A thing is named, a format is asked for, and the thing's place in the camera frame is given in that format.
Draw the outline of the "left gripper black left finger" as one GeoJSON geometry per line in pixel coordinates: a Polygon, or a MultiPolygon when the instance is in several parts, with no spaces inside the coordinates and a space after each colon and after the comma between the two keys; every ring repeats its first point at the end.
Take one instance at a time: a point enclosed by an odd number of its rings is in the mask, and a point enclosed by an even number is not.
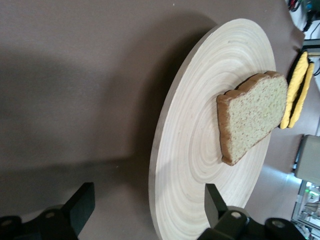
{"type": "Polygon", "coordinates": [[[95,209],[95,186],[85,182],[62,205],[45,209],[34,219],[23,222],[20,216],[0,218],[2,240],[77,240],[95,209]]]}

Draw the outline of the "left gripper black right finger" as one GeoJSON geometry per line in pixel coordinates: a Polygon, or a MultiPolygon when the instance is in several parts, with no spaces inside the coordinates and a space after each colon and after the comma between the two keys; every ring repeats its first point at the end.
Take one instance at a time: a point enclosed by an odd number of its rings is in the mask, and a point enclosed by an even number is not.
{"type": "Polygon", "coordinates": [[[207,183],[204,210],[210,227],[199,240],[304,240],[295,225],[283,218],[253,220],[241,207],[227,206],[215,184],[207,183]]]}

